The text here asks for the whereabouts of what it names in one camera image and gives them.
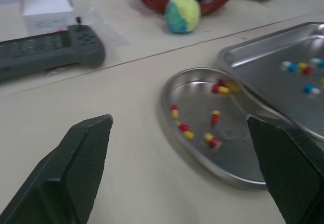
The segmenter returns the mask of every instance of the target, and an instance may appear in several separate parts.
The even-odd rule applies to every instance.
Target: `green and blue ball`
[[[200,20],[200,5],[196,0],[169,0],[166,8],[166,21],[170,31],[189,33]]]

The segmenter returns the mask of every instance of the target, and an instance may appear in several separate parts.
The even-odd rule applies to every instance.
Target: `white box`
[[[29,35],[56,32],[75,24],[71,0],[21,0],[21,15]]]

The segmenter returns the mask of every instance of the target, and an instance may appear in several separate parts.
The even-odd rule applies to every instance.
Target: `handheld device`
[[[73,126],[32,171],[0,215],[1,224],[86,224],[107,153],[111,115]]]
[[[91,27],[78,22],[66,31],[0,42],[0,79],[68,64],[100,65],[103,43]]]

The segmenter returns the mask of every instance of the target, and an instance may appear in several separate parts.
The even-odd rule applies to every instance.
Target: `tray rim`
[[[246,180],[244,178],[235,176],[231,173],[228,173],[227,171],[223,170],[221,167],[215,165],[212,161],[207,159],[202,153],[200,153],[198,150],[195,149],[191,144],[188,144],[188,141],[185,140],[178,129],[175,127],[174,122],[170,114],[165,114],[164,112],[167,112],[169,110],[169,106],[167,103],[167,95],[169,94],[168,88],[171,86],[172,82],[181,74],[186,73],[188,71],[192,70],[211,70],[218,74],[222,74],[224,76],[227,76],[228,78],[235,80],[232,76],[228,75],[228,73],[217,70],[214,68],[209,67],[194,67],[190,69],[186,69],[183,71],[180,71],[170,77],[165,85],[163,86],[163,89],[160,94],[160,100],[159,100],[159,110],[158,110],[158,117],[161,121],[162,129],[169,141],[172,143],[180,143],[182,147],[184,147],[189,154],[194,157],[201,165],[203,165],[205,168],[207,168],[210,172],[212,172],[214,175],[219,177],[221,180],[237,186],[239,188],[248,188],[248,189],[256,189],[256,190],[267,190],[267,185],[265,182],[259,182],[259,181],[251,181]],[[254,96],[252,96],[241,83],[237,82],[237,84],[240,86],[240,88],[243,90],[243,92],[248,96],[248,98],[254,102],[259,102]],[[273,109],[269,108],[268,106],[262,104],[261,102],[258,103],[258,105],[263,108],[266,111],[271,112],[272,114],[276,115],[278,118],[284,119],[285,121],[289,122],[286,118],[284,118],[282,115],[278,114]]]
[[[298,28],[302,28],[302,27],[305,27],[305,26],[313,25],[313,24],[323,25],[324,22],[307,22],[307,23],[302,23],[302,24],[299,24],[299,25],[296,25],[296,26],[293,26],[293,27],[290,27],[290,28],[286,28],[286,29],[283,29],[283,30],[279,30],[279,31],[274,32],[274,33],[270,33],[270,34],[267,34],[267,35],[264,35],[264,36],[261,36],[261,37],[258,37],[258,38],[254,38],[254,39],[251,39],[251,40],[242,42],[242,43],[235,44],[233,46],[228,46],[226,48],[223,48],[218,53],[218,55],[217,55],[216,63],[225,72],[227,72],[230,76],[232,76],[233,77],[233,80],[235,80],[236,82],[241,83],[243,86],[246,86],[253,93],[255,93],[256,95],[258,95],[259,97],[262,98],[262,96],[259,95],[259,93],[258,93],[258,91],[256,89],[254,89],[248,82],[246,82],[246,80],[244,80],[244,78],[241,78],[240,76],[238,76],[236,74],[235,70],[233,70],[232,67],[228,63],[226,63],[226,60],[225,60],[226,53],[228,53],[229,51],[232,51],[232,50],[241,48],[243,46],[247,46],[249,44],[256,43],[256,42],[259,42],[259,41],[262,41],[262,40],[265,40],[265,39],[269,39],[271,37],[274,37],[274,36],[277,36],[277,35],[280,35],[280,34],[283,34],[283,33],[286,33],[286,32],[290,32],[290,31],[296,30]],[[315,133],[314,131],[310,130],[308,127],[304,126],[303,124],[299,123],[298,121],[295,121],[292,118],[290,118],[290,117],[282,114],[281,112],[279,112],[279,110],[278,110],[277,113],[280,114],[280,115],[282,115],[284,118],[289,119],[289,121],[293,122],[295,125],[299,126],[300,128],[302,128],[304,131],[306,131],[307,133],[309,133],[311,136],[315,137],[316,139],[321,140],[321,141],[324,141],[324,136],[321,136],[320,134]]]

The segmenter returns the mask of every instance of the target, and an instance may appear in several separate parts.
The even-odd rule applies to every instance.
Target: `table surface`
[[[73,0],[76,14],[84,18],[103,40],[108,60],[97,70],[133,62],[174,49],[214,40],[261,26],[324,12],[324,0],[230,0],[223,9],[202,17],[197,29],[179,35],[168,31],[163,15],[139,0]],[[27,32],[19,4],[0,6],[0,41],[24,37]],[[58,74],[39,73],[2,81],[0,98],[38,86],[94,71],[76,67]]]
[[[324,14],[318,11],[6,94],[0,98],[0,212],[72,125],[111,114],[114,125],[89,224],[285,223],[268,192],[228,186],[186,152],[176,151],[164,136],[156,111],[163,84],[180,70],[215,67],[222,48],[307,21],[324,21]]]

